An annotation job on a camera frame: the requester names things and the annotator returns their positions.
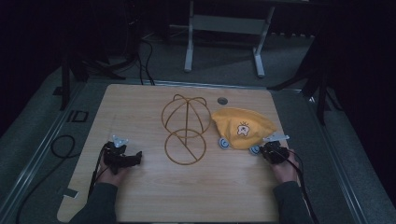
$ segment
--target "yellow cloth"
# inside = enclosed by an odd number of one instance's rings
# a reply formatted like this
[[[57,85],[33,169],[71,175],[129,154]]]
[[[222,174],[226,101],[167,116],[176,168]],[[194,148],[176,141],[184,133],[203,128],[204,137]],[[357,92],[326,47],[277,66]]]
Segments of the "yellow cloth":
[[[252,110],[222,108],[212,114],[219,134],[235,149],[248,149],[257,146],[264,137],[276,131],[275,124]]]

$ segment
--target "white metal frame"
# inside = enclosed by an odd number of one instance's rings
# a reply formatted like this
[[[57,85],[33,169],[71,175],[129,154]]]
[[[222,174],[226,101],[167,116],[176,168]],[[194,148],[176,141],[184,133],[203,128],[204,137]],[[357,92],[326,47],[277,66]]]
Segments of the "white metal frame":
[[[257,76],[264,77],[264,67],[262,65],[262,46],[267,36],[268,28],[271,24],[275,7],[270,7],[266,20],[241,19],[229,17],[216,17],[206,15],[196,15],[193,10],[193,0],[190,0],[190,19],[189,19],[189,44],[187,46],[186,61],[184,71],[192,70],[192,54],[193,54],[193,31],[206,30],[227,33],[259,35],[260,42],[257,47],[253,48],[254,62],[256,64]]]

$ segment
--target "person's arm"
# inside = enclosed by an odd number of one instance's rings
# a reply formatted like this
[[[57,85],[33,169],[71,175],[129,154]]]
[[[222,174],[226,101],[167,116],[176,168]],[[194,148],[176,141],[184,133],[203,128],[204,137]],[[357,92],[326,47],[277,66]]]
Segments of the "person's arm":
[[[117,175],[113,175],[106,168],[103,158],[92,194],[85,206],[70,220],[69,224],[109,224],[117,223],[115,203],[117,191],[122,180],[128,174],[128,168],[120,168]]]
[[[290,153],[289,161],[296,167],[298,162],[294,154]],[[280,224],[311,224],[308,209],[303,199],[303,194],[297,184],[297,172],[287,161],[271,165],[279,185],[274,188],[277,201]]]

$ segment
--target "sleeve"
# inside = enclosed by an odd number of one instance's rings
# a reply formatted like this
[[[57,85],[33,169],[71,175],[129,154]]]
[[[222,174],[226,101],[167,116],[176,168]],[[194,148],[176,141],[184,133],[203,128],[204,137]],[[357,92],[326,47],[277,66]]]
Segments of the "sleeve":
[[[70,224],[117,223],[115,202],[118,188],[107,183],[95,185],[85,206],[70,220]]]
[[[313,224],[297,182],[285,182],[274,188],[280,224]]]

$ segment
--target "table leg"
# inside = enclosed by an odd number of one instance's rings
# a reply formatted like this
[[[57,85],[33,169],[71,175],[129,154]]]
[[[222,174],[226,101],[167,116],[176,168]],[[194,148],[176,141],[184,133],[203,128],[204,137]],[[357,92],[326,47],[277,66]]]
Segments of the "table leg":
[[[190,18],[189,18],[189,45],[187,46],[186,53],[186,62],[184,63],[184,71],[190,72],[192,68],[192,54],[194,45],[192,43],[192,35],[193,35],[193,20],[194,20],[194,12],[193,12],[194,1],[190,0]]]
[[[257,76],[259,77],[264,77],[264,67],[262,65],[262,46],[264,45],[265,37],[267,37],[268,33],[268,28],[270,27],[271,24],[271,19],[274,15],[275,7],[270,7],[268,10],[268,15],[265,20],[264,25],[262,26],[262,33],[260,35],[260,43],[257,46],[257,48],[253,48],[253,55],[254,55],[254,62],[256,64],[256,69],[257,69]]]

